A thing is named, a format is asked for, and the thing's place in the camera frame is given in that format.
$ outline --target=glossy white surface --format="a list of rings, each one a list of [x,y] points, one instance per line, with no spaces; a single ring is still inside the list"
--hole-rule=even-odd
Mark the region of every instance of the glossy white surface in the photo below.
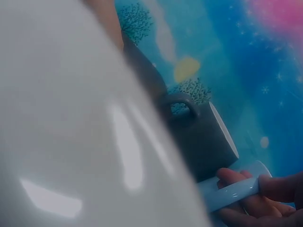
[[[206,227],[122,57],[75,0],[0,1],[5,226]]]

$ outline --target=hand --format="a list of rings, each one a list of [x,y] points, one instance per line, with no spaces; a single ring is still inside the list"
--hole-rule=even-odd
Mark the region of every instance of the hand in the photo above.
[[[218,187],[252,177],[222,168],[217,172]],[[259,177],[260,194],[218,211],[229,227],[303,227],[303,173],[285,178]],[[296,209],[279,202],[295,202]]]

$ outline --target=snowflake print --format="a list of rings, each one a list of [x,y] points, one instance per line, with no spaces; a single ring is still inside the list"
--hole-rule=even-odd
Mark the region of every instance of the snowflake print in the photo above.
[[[279,73],[279,74],[276,76],[276,79],[277,79],[278,81],[282,81],[281,73]]]
[[[280,102],[279,102],[279,107],[282,108],[283,106],[284,106],[284,102],[283,102],[283,101],[280,101]]]
[[[268,86],[265,86],[265,87],[262,88],[262,93],[263,94],[268,94],[268,92],[269,92]]]

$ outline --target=dark mug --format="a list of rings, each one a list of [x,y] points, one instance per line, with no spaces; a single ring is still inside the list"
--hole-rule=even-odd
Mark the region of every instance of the dark mug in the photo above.
[[[170,117],[166,124],[197,182],[214,177],[219,168],[238,160],[236,146],[211,102],[196,105],[190,96],[177,93],[164,97],[160,106],[177,103],[185,104],[189,110]]]

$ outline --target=tree print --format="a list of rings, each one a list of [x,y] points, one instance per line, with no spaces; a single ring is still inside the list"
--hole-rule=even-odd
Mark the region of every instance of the tree print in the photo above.
[[[149,10],[138,2],[118,11],[121,30],[136,44],[147,37],[153,25]]]

